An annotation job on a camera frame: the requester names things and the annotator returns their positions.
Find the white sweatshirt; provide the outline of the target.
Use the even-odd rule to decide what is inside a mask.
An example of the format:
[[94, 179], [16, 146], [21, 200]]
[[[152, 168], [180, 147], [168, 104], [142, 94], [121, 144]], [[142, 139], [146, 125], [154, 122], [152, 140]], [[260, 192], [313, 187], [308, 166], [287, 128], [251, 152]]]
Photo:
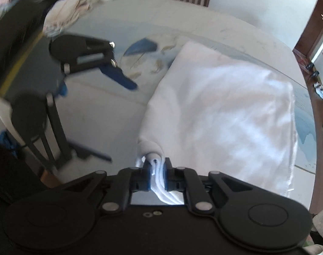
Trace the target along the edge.
[[294, 103], [293, 86], [279, 73], [188, 41], [147, 104], [137, 166], [152, 163], [152, 191], [168, 205], [183, 197], [165, 190], [166, 157], [174, 167], [222, 172], [287, 197], [297, 154]]

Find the blue patterned table mat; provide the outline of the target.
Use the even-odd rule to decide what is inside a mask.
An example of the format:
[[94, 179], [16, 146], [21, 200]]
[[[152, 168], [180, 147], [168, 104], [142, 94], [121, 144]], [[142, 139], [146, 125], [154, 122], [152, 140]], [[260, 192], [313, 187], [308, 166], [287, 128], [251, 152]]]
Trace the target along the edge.
[[189, 32], [120, 19], [80, 19], [69, 29], [116, 43], [128, 91], [98, 70], [70, 77], [57, 102], [67, 136], [110, 153], [112, 171], [135, 158], [168, 157], [206, 174], [316, 170], [306, 87], [230, 47]]

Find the cream garment with orange stripe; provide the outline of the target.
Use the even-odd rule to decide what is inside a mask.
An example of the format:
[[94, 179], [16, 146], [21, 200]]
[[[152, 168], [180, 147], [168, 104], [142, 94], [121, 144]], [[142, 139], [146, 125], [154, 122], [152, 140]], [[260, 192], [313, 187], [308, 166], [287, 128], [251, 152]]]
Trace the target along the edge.
[[73, 25], [80, 16], [90, 11], [98, 0], [59, 0], [48, 11], [43, 24], [43, 34], [55, 37]]

